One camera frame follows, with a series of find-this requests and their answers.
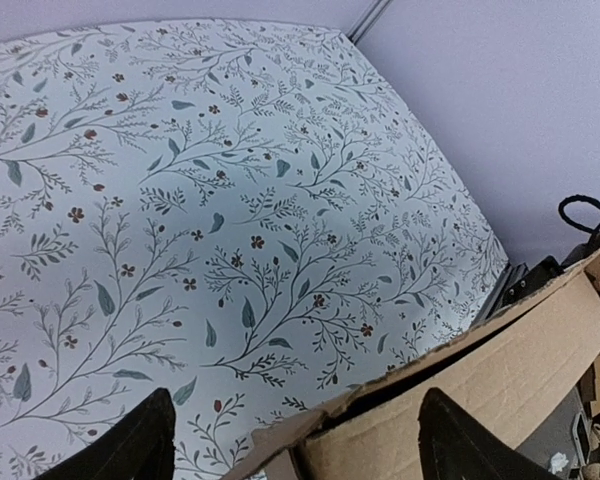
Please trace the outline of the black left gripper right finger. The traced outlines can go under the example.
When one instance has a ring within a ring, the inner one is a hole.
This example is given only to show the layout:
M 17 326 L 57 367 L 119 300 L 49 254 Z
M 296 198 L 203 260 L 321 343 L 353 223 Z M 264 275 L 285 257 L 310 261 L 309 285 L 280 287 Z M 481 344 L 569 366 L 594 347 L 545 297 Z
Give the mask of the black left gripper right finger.
M 500 441 L 439 388 L 426 392 L 418 422 L 425 480 L 556 477 Z

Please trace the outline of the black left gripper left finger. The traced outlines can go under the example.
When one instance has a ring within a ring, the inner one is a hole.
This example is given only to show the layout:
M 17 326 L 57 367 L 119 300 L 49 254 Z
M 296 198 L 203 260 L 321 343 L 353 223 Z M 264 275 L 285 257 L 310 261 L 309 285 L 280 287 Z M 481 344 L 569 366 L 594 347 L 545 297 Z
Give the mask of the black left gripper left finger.
M 175 471 L 176 412 L 158 388 L 93 444 L 38 477 L 46 480 L 171 480 Z

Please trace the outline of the brown cardboard box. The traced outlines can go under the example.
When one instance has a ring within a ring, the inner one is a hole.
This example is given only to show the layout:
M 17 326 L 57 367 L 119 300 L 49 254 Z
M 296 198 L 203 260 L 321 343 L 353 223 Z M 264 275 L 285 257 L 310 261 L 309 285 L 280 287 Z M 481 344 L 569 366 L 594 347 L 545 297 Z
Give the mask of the brown cardboard box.
M 230 472 L 246 479 L 418 479 L 418 416 L 442 390 L 507 445 L 521 444 L 600 352 L 600 249 L 418 360 L 257 431 Z

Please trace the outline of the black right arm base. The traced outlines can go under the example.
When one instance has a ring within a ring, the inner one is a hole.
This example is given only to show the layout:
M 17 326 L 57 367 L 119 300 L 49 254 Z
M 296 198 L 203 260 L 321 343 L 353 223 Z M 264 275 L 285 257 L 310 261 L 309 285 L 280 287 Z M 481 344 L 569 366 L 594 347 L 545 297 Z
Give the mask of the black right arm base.
M 508 264 L 471 326 L 485 324 L 498 310 L 531 295 L 548 281 L 560 276 L 563 271 L 563 267 L 551 255 L 532 268 L 526 263 Z

